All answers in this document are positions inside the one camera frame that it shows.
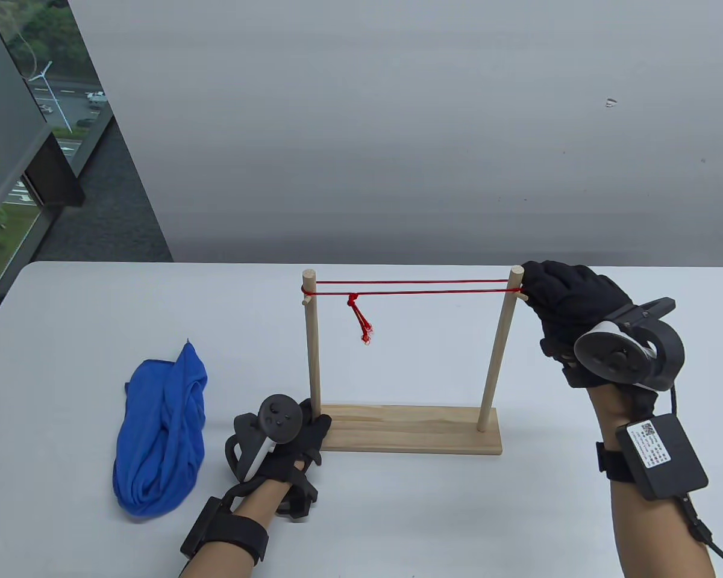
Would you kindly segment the person's left hand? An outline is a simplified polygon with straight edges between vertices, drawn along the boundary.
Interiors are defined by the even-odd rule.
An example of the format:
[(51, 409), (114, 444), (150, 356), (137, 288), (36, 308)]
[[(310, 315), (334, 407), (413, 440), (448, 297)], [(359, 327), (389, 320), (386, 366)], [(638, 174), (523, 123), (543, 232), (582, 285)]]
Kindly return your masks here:
[(225, 445), (225, 455), (238, 484), (230, 501), (251, 495), (267, 480), (287, 483), (277, 515), (304, 518), (318, 500), (318, 491), (307, 479), (312, 464), (321, 465), (321, 446), (331, 426), (331, 417), (315, 417), (311, 399), (298, 403), (285, 394), (273, 394), (257, 414), (234, 418), (234, 435)]

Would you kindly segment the person's right hand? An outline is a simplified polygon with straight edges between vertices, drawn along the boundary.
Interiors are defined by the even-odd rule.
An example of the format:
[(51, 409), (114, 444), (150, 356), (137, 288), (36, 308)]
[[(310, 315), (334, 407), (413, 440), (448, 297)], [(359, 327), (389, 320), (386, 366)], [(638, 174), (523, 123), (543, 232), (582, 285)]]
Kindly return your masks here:
[(562, 364), (571, 388), (607, 385), (577, 361), (574, 345), (610, 314), (632, 305), (632, 299), (612, 279), (584, 265), (528, 261), (523, 268), (521, 288), (542, 324), (543, 354)]

